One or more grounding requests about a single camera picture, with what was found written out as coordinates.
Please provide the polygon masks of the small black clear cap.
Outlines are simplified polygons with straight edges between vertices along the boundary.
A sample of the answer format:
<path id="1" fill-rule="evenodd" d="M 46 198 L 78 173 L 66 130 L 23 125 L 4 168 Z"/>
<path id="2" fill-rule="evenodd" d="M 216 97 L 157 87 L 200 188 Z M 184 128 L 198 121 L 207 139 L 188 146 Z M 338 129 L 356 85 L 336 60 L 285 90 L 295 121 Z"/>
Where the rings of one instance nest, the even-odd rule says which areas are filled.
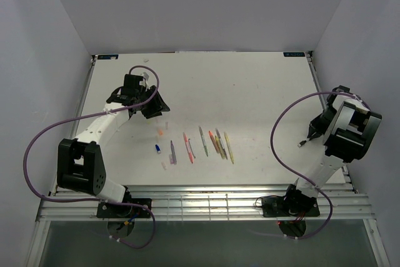
<path id="1" fill-rule="evenodd" d="M 298 146 L 299 148 L 301 148 L 301 147 L 303 147 L 308 141 L 309 141 L 308 139 L 302 140 L 301 142 L 298 143 L 297 146 Z"/>

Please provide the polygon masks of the green label clear pen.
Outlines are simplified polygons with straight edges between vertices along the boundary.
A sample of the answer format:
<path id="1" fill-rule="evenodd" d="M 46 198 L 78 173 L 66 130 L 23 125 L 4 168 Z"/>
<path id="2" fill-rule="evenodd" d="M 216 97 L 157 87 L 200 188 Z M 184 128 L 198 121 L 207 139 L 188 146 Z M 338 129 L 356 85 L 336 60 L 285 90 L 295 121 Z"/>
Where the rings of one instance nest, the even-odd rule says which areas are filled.
<path id="1" fill-rule="evenodd" d="M 205 140 L 205 137 L 204 137 L 203 129 L 200 126 L 198 126 L 198 128 L 199 128 L 199 134 L 200 134 L 200 137 L 201 137 L 201 141 L 202 141 L 202 146 L 204 148 L 204 152 L 205 152 L 206 156 L 208 157 L 209 156 L 208 147 L 206 145 L 206 140 Z"/>

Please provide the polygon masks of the purple highlighter pen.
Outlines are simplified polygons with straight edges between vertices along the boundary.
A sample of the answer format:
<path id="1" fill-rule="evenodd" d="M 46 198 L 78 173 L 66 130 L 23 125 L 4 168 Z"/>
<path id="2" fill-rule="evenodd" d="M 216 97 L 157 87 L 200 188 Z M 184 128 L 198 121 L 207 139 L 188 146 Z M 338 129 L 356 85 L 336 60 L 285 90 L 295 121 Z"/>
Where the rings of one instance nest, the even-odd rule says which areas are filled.
<path id="1" fill-rule="evenodd" d="M 173 164 L 177 164 L 177 159 L 176 159 L 176 152 L 174 149 L 174 144 L 173 141 L 170 140 L 170 147 L 171 147 L 171 160 Z"/>

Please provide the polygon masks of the orange highlighter pen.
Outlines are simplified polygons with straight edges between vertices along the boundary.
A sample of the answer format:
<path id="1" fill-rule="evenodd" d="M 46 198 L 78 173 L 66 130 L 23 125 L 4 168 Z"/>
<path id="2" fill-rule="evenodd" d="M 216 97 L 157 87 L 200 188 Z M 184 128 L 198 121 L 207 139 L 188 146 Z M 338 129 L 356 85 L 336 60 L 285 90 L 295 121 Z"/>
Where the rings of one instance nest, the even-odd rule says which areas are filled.
<path id="1" fill-rule="evenodd" d="M 214 149 L 215 149 L 216 152 L 219 154 L 219 146 L 218 146 L 218 144 L 217 144 L 217 142 L 216 142 L 216 140 L 215 140 L 215 137 L 214 137 L 213 133 L 212 133 L 211 131 L 208 131 L 208 134 L 209 134 L 209 137 L 210 137 L 210 139 L 211 139 L 211 142 L 212 142 L 212 144 L 213 144 L 213 146 L 214 146 Z"/>

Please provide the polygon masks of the red highlighter pen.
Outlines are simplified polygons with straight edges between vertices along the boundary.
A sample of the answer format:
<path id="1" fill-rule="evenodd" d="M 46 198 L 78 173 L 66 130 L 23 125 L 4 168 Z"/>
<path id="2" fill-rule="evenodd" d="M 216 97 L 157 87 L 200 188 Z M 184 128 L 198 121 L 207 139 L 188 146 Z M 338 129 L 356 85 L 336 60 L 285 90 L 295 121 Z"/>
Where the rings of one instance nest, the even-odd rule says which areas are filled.
<path id="1" fill-rule="evenodd" d="M 194 158 L 193 158 L 193 154 L 192 154 L 192 152 L 191 152 L 191 150 L 190 150 L 188 138 L 187 138 L 185 132 L 183 132 L 182 135 L 183 135 L 183 139 L 184 139 L 184 143 L 185 143 L 185 147 L 186 147 L 186 151 L 187 151 L 189 160 L 190 160 L 191 164 L 193 164 L 193 163 L 194 163 Z"/>

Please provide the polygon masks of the yellow highlighter pen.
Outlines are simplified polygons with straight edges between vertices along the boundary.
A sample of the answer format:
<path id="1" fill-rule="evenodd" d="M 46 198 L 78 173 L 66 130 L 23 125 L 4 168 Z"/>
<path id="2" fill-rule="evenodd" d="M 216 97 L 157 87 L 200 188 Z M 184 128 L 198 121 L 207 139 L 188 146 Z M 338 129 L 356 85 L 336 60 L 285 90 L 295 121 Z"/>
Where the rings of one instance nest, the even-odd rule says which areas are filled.
<path id="1" fill-rule="evenodd" d="M 217 144 L 217 147 L 218 147 L 218 150 L 219 150 L 219 154 L 221 155 L 222 159 L 225 159 L 225 154 L 224 154 L 224 150 L 222 148 L 220 139 L 216 136 L 215 140 L 216 140 L 216 144 Z"/>

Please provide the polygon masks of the pink label clear pen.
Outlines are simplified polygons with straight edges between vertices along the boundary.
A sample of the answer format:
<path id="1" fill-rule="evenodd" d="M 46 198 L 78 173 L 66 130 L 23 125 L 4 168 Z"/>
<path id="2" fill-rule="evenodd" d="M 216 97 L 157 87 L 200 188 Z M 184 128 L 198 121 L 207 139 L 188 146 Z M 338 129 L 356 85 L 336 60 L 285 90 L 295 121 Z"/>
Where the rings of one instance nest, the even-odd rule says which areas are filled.
<path id="1" fill-rule="evenodd" d="M 221 137 L 221 133 L 219 132 L 218 128 L 216 128 L 216 135 L 218 137 L 219 145 L 221 147 L 221 150 L 220 150 L 221 155 L 222 155 L 222 157 L 224 159 L 227 159 L 228 157 L 227 157 L 227 154 L 226 154 L 226 149 L 224 147 L 224 143 L 223 143 L 223 140 L 222 140 L 222 137 Z"/>

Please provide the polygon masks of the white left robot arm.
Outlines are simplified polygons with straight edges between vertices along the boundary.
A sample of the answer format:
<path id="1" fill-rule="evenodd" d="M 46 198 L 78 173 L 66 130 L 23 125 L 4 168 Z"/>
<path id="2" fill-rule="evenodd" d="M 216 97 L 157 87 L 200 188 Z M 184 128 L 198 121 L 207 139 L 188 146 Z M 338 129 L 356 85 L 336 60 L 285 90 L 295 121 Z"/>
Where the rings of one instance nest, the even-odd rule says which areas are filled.
<path id="1" fill-rule="evenodd" d="M 57 185 L 111 202 L 111 209 L 118 216 L 127 216 L 133 202 L 126 197 L 125 186 L 107 177 L 102 149 L 138 111 L 150 119 L 170 109 L 155 85 L 115 89 L 106 100 L 103 115 L 75 138 L 59 143 Z"/>

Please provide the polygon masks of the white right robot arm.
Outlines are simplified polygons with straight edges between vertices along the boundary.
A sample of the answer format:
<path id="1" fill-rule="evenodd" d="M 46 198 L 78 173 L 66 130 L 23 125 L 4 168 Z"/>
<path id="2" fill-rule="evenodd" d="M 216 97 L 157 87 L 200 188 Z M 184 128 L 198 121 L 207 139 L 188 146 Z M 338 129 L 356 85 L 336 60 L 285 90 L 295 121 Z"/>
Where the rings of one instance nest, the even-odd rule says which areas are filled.
<path id="1" fill-rule="evenodd" d="M 362 159 L 379 128 L 382 115 L 371 111 L 345 86 L 334 88 L 324 111 L 309 123 L 307 140 L 322 137 L 324 151 L 303 177 L 291 184 L 282 199 L 290 215 L 307 213 L 328 180 L 343 166 Z"/>

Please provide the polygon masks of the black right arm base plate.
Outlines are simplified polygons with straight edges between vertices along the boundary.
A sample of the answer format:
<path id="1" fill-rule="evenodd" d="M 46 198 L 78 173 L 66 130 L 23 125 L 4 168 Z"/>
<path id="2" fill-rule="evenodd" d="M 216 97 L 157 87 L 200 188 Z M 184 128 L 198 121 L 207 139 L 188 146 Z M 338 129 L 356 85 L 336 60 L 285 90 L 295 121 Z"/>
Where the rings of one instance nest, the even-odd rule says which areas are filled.
<path id="1" fill-rule="evenodd" d="M 261 198 L 264 217 L 318 217 L 320 211 L 316 198 L 310 198 L 297 191 L 287 191 L 284 196 Z"/>

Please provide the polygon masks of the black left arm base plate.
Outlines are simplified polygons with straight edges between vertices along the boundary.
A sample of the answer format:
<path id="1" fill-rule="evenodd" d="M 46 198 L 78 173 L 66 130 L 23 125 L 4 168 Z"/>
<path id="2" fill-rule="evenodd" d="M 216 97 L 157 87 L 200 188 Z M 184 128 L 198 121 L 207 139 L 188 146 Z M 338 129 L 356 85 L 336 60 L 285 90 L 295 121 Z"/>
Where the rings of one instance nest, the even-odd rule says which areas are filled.
<path id="1" fill-rule="evenodd" d="M 152 199 L 151 198 L 133 198 L 128 202 L 133 204 L 138 204 L 148 209 L 152 207 Z M 132 217 L 135 218 L 150 218 L 151 215 L 143 208 L 138 208 L 135 206 L 126 206 L 126 205 L 115 205 L 107 202 L 100 202 L 97 207 L 97 218 L 126 218 L 130 219 Z"/>

